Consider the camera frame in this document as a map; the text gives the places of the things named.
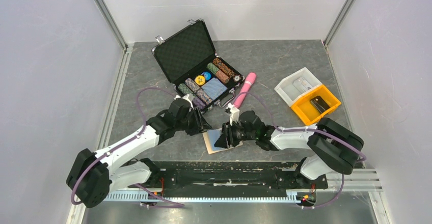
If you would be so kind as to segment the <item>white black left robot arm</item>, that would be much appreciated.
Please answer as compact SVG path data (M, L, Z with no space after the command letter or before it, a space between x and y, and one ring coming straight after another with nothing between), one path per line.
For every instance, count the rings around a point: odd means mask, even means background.
M150 160L131 160L184 131L196 135L212 127L191 101L175 98L168 109L146 120L139 129L122 140L95 152L83 149L77 154L66 179L72 190L71 202L93 208L111 192L132 185L156 186L160 169Z

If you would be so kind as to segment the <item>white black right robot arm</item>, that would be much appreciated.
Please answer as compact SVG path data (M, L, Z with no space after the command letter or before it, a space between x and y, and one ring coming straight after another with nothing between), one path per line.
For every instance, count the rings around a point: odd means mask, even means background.
M300 187L308 187L319 176L329 172L350 175L357 163L366 160L361 152L364 141L330 118L303 127L268 125L249 110L229 112L230 119L221 129L208 132L210 145L216 149L231 149L244 141L254 141L265 151L309 149L314 155L301 160L294 173Z

